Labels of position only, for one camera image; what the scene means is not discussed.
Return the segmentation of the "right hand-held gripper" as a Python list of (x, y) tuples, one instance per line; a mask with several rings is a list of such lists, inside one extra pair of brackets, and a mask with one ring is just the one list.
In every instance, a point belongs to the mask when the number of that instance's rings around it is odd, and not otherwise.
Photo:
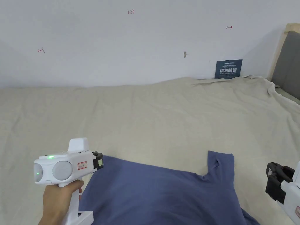
[(267, 164), (268, 177), (265, 192), (281, 207), (295, 225), (300, 224), (300, 163), (296, 170), (278, 163)]

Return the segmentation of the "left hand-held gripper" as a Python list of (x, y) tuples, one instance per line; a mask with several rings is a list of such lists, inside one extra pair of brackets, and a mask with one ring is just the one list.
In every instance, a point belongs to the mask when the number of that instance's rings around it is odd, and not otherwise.
[[(69, 141), (68, 150), (40, 156), (34, 161), (34, 181), (39, 185), (64, 187), (75, 180), (103, 168), (103, 154), (89, 150), (87, 138)], [(91, 225), (92, 211), (79, 211), (79, 190), (71, 196), (63, 225)]]

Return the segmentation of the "person's left hand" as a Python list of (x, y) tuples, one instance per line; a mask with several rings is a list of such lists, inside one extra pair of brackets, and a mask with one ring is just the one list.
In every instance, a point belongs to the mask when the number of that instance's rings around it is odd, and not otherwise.
[(77, 190), (82, 193), (83, 185), (83, 180), (75, 180), (64, 187), (47, 185), (43, 194), (43, 215), (38, 224), (61, 225), (69, 210), (72, 194)]

